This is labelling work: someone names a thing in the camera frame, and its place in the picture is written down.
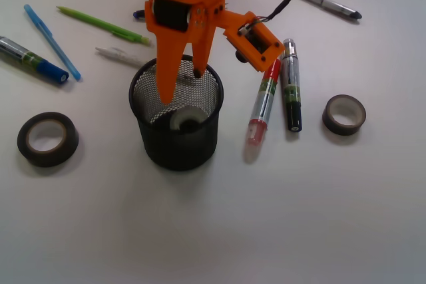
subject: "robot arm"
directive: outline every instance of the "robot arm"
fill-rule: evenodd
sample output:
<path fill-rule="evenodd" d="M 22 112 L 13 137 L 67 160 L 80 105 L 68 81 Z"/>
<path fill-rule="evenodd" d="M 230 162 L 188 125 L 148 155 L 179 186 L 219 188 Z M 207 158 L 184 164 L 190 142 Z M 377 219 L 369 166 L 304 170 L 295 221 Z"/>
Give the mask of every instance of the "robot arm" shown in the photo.
<path fill-rule="evenodd" d="M 225 0 L 146 2 L 146 26 L 157 38 L 156 81 L 163 103 L 172 102 L 186 44 L 192 44 L 194 76 L 204 74 L 217 27 L 257 71 L 266 71 L 283 53 L 283 44 L 255 14 L 241 15 L 224 7 Z"/>

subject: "white pen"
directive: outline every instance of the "white pen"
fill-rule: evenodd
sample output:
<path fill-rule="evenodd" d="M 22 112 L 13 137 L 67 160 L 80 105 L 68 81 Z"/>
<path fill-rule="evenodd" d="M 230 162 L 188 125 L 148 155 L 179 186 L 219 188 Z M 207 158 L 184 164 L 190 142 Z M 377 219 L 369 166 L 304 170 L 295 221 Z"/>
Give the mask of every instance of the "white pen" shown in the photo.
<path fill-rule="evenodd" d="M 308 0 L 312 3 L 315 3 L 316 5 L 319 5 L 320 7 L 323 7 L 324 9 L 328 9 L 330 11 L 334 11 L 336 13 L 342 14 L 346 17 L 358 20 L 362 18 L 362 15 L 353 9 L 350 9 L 349 7 L 343 6 L 340 3 L 336 3 L 332 0 Z"/>
<path fill-rule="evenodd" d="M 130 65 L 136 66 L 136 67 L 142 67 L 145 65 L 145 62 L 140 60 L 137 56 L 131 56 L 127 53 L 125 53 L 123 50 L 120 50 L 118 48 L 96 48 L 96 50 L 99 52 L 100 55 L 112 58 L 118 61 L 123 61 L 125 63 L 128 63 Z"/>

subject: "orange bracket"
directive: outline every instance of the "orange bracket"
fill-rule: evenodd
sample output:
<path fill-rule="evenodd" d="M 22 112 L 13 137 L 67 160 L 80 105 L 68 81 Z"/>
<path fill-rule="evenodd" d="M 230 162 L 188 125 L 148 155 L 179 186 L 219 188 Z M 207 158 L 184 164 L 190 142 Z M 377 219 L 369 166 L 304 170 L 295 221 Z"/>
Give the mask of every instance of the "orange bracket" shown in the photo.
<path fill-rule="evenodd" d="M 224 9 L 225 0 L 171 1 L 190 5 L 185 31 L 158 24 L 153 9 L 155 0 L 148 0 L 145 4 L 147 29 L 157 38 L 156 81 L 161 101 L 165 104 L 172 102 L 186 44 L 192 44 L 194 76 L 199 78 L 206 70 L 217 27 L 225 29 L 227 39 L 257 71 L 266 71 L 284 51 L 283 44 L 269 29 L 263 23 L 256 23 L 251 30 L 263 44 L 259 51 L 244 34 L 245 28 L 242 29 L 256 20 L 255 14 L 240 15 L 227 11 Z"/>

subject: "roll of tape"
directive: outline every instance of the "roll of tape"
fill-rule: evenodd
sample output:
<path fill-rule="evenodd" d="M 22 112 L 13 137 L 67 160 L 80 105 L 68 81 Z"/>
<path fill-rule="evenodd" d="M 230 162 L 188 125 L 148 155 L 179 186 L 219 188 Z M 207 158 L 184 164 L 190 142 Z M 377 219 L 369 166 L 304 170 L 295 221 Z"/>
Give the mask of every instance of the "roll of tape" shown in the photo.
<path fill-rule="evenodd" d="M 184 106 L 178 109 L 170 119 L 170 129 L 182 130 L 188 122 L 196 122 L 198 124 L 203 123 L 208 118 L 207 114 L 196 106 Z"/>
<path fill-rule="evenodd" d="M 353 124 L 342 124 L 334 115 L 344 114 L 353 120 Z M 360 101 L 352 96 L 341 94 L 329 100 L 322 115 L 322 120 L 331 132 L 340 136 L 351 136 L 359 131 L 367 119 L 367 113 Z"/>
<path fill-rule="evenodd" d="M 59 143 L 48 150 L 40 150 L 34 141 L 40 135 L 54 132 Z M 73 122 L 57 112 L 46 112 L 29 119 L 19 131 L 18 149 L 34 166 L 44 168 L 57 166 L 67 161 L 79 145 L 79 134 Z"/>

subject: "blue marker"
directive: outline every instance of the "blue marker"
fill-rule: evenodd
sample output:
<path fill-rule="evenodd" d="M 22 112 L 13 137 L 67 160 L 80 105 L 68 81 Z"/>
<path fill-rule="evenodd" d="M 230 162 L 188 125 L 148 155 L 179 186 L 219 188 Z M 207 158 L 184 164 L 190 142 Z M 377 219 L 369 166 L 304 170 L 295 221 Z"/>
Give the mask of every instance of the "blue marker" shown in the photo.
<path fill-rule="evenodd" d="M 38 30 L 43 34 L 43 36 L 46 38 L 47 42 L 52 46 L 53 50 L 56 52 L 56 54 L 61 58 L 62 62 L 67 66 L 69 72 L 74 76 L 75 80 L 79 81 L 81 79 L 81 74 L 77 71 L 77 69 L 74 67 L 72 62 L 68 59 L 66 54 L 62 51 L 60 46 L 57 44 L 57 42 L 54 40 L 52 33 L 50 32 L 49 28 L 45 25 L 44 22 L 39 18 L 39 16 L 36 15 L 34 10 L 30 7 L 30 5 L 24 6 L 25 11 L 27 12 L 28 16 L 31 18 L 34 25 L 37 27 Z"/>
<path fill-rule="evenodd" d="M 62 84 L 67 81 L 69 74 L 67 71 L 52 65 L 46 59 L 32 53 L 26 48 L 14 43 L 12 40 L 0 36 L 0 53 L 18 61 L 21 65 L 28 66 L 33 71 Z"/>

